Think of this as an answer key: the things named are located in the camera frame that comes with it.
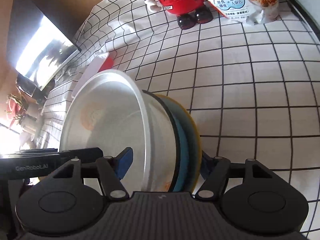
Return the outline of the dark monitor screen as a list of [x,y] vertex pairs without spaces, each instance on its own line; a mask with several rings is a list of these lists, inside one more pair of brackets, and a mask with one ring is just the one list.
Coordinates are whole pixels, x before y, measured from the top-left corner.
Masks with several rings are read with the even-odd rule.
[[43,90],[80,52],[32,0],[13,0],[7,40],[7,61]]

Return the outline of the translucent plastic round bowl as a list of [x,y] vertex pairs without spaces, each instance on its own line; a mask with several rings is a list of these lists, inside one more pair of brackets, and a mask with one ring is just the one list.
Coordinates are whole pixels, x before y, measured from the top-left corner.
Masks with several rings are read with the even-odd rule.
[[97,147],[115,157],[126,147],[133,162],[121,183],[132,193],[144,191],[144,172],[150,160],[148,116],[143,90],[119,70],[91,77],[72,101],[61,133],[60,150]]

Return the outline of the white bowl with black rim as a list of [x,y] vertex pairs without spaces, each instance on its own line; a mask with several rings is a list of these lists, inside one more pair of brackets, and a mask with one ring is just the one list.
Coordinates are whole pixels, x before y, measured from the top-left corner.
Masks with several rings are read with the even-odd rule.
[[148,116],[147,150],[150,160],[144,172],[144,191],[172,192],[180,171],[180,139],[173,114],[163,100],[155,94],[143,91]]

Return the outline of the potted plant with red leaves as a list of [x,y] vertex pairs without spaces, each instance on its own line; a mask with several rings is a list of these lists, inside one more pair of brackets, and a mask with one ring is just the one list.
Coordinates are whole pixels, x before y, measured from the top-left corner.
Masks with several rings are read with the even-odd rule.
[[5,110],[7,119],[9,120],[9,128],[11,128],[14,124],[19,123],[22,118],[27,113],[27,108],[32,103],[31,97],[29,97],[24,92],[7,95],[7,108]]

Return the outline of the translucent rectangular plastic container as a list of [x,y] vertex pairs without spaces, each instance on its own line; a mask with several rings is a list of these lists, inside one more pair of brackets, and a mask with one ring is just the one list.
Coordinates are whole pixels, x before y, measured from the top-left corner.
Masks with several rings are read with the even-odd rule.
[[91,63],[82,71],[80,79],[78,80],[74,90],[72,91],[72,98],[75,98],[82,86],[95,74],[104,70],[109,70],[113,67],[113,59],[109,52],[105,52],[95,56]]

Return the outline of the white black grid tablecloth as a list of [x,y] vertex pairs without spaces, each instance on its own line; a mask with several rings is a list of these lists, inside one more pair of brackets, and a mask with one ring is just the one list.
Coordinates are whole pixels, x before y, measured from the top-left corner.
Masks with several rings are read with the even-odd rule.
[[287,0],[271,23],[243,25],[214,11],[212,22],[186,31],[144,0],[102,0],[74,40],[81,52],[58,74],[37,147],[59,146],[77,81],[108,51],[139,88],[189,111],[204,152],[255,158],[300,191],[309,204],[301,232],[319,239],[319,40]]

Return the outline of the red panda robot figurine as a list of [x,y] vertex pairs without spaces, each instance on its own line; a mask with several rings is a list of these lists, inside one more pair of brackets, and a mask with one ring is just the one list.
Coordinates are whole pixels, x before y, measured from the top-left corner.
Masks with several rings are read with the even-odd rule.
[[205,0],[144,0],[150,12],[161,9],[177,17],[180,29],[187,30],[195,24],[205,24],[213,20],[212,12],[204,5]]

